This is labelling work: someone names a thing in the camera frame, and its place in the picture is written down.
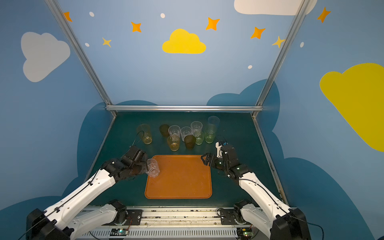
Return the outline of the clear faceted plastic glass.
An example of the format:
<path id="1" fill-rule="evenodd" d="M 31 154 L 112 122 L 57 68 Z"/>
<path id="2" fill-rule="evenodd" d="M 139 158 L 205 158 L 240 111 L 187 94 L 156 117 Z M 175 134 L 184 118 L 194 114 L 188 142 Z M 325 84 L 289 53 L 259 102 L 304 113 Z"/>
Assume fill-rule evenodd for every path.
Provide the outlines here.
<path id="1" fill-rule="evenodd" d="M 151 178 L 156 178 L 160 174 L 160 167 L 155 159 L 147 160 L 147 175 Z"/>

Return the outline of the brown textured glass front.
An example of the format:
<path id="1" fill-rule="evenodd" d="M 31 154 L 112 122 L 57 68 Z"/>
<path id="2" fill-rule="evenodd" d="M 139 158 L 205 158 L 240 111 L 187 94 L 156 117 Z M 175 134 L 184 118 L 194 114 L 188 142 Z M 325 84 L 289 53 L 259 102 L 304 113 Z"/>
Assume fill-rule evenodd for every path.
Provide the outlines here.
<path id="1" fill-rule="evenodd" d="M 188 150 L 192 150 L 196 144 L 196 137 L 193 135 L 187 135 L 184 138 L 184 143 Z"/>

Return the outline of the short yellow plastic glass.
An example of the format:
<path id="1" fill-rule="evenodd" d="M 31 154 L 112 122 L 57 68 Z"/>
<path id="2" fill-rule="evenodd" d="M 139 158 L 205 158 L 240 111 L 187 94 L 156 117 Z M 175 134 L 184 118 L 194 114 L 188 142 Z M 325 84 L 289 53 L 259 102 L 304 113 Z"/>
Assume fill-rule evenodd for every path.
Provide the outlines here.
<path id="1" fill-rule="evenodd" d="M 170 135 L 167 143 L 171 151 L 176 152 L 180 148 L 180 137 L 177 134 Z"/>

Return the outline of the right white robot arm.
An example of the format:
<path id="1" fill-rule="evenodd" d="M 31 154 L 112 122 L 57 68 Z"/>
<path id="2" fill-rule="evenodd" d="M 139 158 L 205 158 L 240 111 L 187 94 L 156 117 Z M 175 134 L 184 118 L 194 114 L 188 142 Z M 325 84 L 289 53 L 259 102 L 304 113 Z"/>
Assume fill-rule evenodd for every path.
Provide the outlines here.
<path id="1" fill-rule="evenodd" d="M 229 144 L 216 143 L 215 154 L 201 156 L 204 165 L 223 171 L 228 178 L 238 182 L 259 206 L 242 201 L 234 206 L 237 223 L 250 223 L 270 240 L 310 240 L 311 234 L 304 213 L 279 200 L 256 174 L 241 164 L 236 150 Z"/>

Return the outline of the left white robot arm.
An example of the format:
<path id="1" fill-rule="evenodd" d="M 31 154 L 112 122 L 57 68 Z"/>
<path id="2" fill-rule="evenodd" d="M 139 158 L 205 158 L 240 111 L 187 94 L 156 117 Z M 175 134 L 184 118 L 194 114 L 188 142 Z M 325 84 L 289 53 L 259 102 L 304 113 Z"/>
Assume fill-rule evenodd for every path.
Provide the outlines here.
<path id="1" fill-rule="evenodd" d="M 101 193 L 128 178 L 148 171 L 148 155 L 136 146 L 119 159 L 110 159 L 80 187 L 44 211 L 33 210 L 28 214 L 27 240 L 75 240 L 79 236 L 104 224 L 124 225 L 129 221 L 127 208 L 117 200 L 78 218 L 90 202 Z"/>

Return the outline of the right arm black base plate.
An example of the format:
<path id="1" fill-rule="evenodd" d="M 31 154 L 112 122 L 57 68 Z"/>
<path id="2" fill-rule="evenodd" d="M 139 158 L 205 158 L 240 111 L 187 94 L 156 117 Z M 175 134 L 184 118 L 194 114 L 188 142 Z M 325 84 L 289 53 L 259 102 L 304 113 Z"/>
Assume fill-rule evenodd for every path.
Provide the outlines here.
<path id="1" fill-rule="evenodd" d="M 221 220 L 222 225 L 238 225 L 239 215 L 238 211 L 234 209 L 219 208 L 217 214 Z"/>

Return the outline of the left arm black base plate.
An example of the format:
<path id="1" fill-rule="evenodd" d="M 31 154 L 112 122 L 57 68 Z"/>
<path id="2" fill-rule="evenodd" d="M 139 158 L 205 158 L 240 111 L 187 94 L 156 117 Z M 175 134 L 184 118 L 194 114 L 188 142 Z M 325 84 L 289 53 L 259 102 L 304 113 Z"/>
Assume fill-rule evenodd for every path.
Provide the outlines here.
<path id="1" fill-rule="evenodd" d="M 104 226 L 138 226 L 141 224 L 142 214 L 141 209 L 121 210 L 111 223 Z"/>

